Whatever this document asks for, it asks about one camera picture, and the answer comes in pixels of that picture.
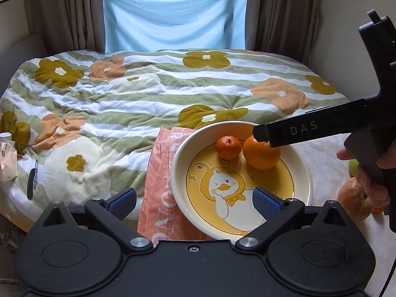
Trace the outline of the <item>person right hand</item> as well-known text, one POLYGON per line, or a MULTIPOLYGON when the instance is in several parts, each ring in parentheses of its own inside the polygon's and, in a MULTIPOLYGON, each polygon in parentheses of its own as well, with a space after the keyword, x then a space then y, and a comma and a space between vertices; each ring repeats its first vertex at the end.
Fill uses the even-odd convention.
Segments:
POLYGON ((395 169, 395 141, 384 154, 380 155, 371 170, 368 166, 359 164, 356 175, 349 179, 340 189, 338 200, 346 203, 347 199, 359 202, 369 199, 375 208, 383 208, 391 201, 391 195, 385 181, 384 171, 395 169))

